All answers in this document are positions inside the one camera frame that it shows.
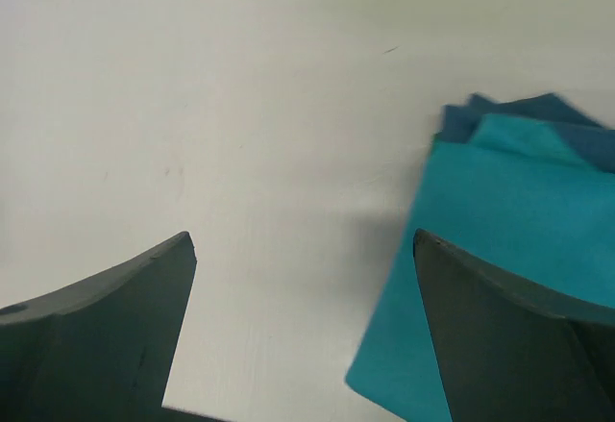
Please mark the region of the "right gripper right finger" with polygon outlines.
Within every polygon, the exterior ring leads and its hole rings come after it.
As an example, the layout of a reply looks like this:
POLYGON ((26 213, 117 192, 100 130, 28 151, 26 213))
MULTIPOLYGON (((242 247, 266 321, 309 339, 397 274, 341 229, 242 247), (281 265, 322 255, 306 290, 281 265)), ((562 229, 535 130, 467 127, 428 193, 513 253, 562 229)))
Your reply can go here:
POLYGON ((454 421, 611 421, 614 310, 427 231, 414 266, 454 421))

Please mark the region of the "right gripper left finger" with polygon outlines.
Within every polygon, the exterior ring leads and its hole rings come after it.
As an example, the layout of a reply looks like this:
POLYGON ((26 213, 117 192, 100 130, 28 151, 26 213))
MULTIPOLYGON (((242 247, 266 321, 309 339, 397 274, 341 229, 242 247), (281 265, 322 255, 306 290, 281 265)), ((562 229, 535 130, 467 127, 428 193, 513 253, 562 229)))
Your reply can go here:
POLYGON ((189 233, 1 310, 4 421, 162 421, 197 260, 189 233))

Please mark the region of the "teal t-shirt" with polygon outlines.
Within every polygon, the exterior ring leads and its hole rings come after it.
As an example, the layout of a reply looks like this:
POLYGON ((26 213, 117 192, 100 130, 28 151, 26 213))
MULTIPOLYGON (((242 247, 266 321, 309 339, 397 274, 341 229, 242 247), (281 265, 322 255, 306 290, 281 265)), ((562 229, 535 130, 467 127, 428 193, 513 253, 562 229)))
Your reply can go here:
POLYGON ((436 139, 346 376, 406 421, 450 419, 414 267, 420 229, 550 288, 614 303, 614 171, 436 139))

